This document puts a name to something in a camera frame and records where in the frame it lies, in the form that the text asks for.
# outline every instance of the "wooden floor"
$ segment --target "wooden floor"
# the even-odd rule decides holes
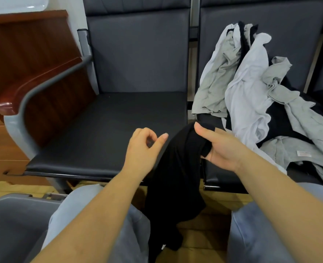
[[[92,182],[82,182],[77,187],[86,184],[92,184]],[[184,237],[182,247],[176,252],[165,248],[157,258],[157,263],[226,262],[231,211],[251,202],[252,198],[245,194],[203,191],[202,184],[201,181],[200,192],[207,207],[193,220],[178,224]],[[56,192],[56,190],[51,186],[11,185],[0,182],[0,197],[10,193],[42,197],[49,192]],[[132,201],[135,207],[140,209],[144,206],[146,192],[147,187],[139,187]]]

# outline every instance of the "chair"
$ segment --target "chair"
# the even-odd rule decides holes
[[[40,252],[60,203],[27,194],[0,197],[0,263],[30,263]]]
[[[266,44],[269,55],[288,57],[293,64],[287,77],[293,87],[304,88],[323,26],[323,0],[200,0],[197,84],[223,29],[243,21],[259,24],[260,32],[272,40]],[[202,122],[222,128],[221,119],[199,114]],[[203,161],[204,189],[246,193],[235,173]],[[316,182],[300,170],[288,170],[297,181]]]
[[[83,57],[11,85],[0,97],[9,134],[31,159],[24,174],[56,178],[52,183],[61,192],[65,183],[58,178],[110,181],[136,128],[172,138],[187,124],[191,0],[83,1]],[[95,100],[40,148],[24,124],[28,101],[84,67]]]

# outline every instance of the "black leather chair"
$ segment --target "black leather chair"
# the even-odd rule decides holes
[[[81,47],[84,56],[92,52],[89,76],[99,94],[36,153],[25,175],[110,181],[136,128],[167,132],[170,140],[187,124],[191,0],[83,1],[88,44]],[[24,145],[19,129],[7,129]]]
[[[258,33],[272,36],[266,44],[269,55],[288,57],[293,64],[287,77],[292,86],[304,88],[323,26],[323,0],[200,0],[197,84],[209,61],[222,30],[230,23],[243,21],[259,24]],[[200,114],[198,119],[222,128],[221,119]],[[203,161],[204,189],[246,193],[235,173]],[[321,183],[299,170],[288,169],[297,182]]]

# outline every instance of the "metal armrest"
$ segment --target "metal armrest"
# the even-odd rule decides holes
[[[76,57],[14,83],[1,94],[0,114],[4,116],[6,129],[29,159],[40,151],[40,147],[25,127],[24,113],[27,103],[34,95],[86,66],[91,59],[91,55]]]

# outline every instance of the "black seat cushion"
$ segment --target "black seat cushion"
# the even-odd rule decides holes
[[[198,114],[197,116],[199,121],[212,124],[213,126],[224,130],[221,118],[212,116],[211,114]],[[202,165],[204,171],[204,185],[207,190],[244,194],[247,192],[241,180],[234,172],[219,168],[206,160],[203,160]],[[304,168],[295,163],[291,163],[288,166],[287,174],[297,183],[307,182],[323,185],[323,181],[320,177],[309,174]]]
[[[100,94],[29,162],[26,174],[110,180],[120,172],[136,128],[151,128],[158,136],[167,132],[170,140],[187,124],[186,109],[183,92]]]

